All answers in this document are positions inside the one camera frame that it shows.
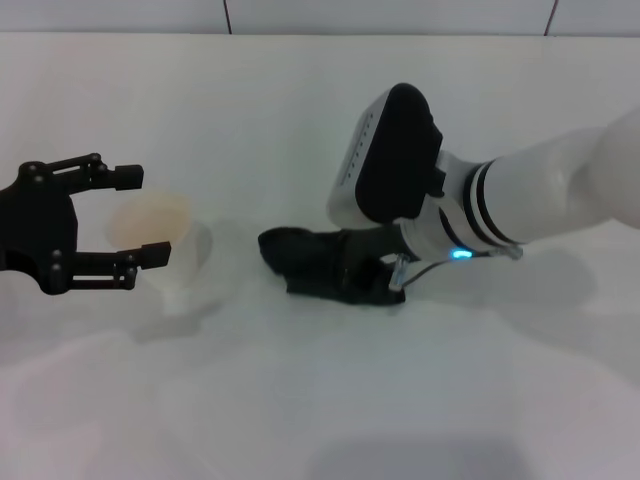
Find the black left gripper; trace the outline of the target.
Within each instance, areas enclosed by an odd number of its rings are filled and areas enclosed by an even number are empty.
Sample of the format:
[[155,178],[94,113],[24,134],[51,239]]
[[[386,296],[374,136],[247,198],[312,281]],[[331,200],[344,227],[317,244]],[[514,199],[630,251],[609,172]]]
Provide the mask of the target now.
[[31,277],[41,291],[132,290],[140,270],[168,265],[171,244],[117,252],[75,252],[78,221],[71,195],[142,188],[141,165],[110,169],[99,153],[54,163],[27,162],[1,190],[1,270]]

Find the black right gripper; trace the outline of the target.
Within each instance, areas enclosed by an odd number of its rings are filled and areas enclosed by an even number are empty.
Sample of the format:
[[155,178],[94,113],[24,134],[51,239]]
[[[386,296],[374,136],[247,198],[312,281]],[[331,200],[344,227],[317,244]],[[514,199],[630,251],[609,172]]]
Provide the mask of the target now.
[[349,230],[344,247],[347,260],[380,259],[388,255],[408,254],[401,228],[387,224],[365,230]]

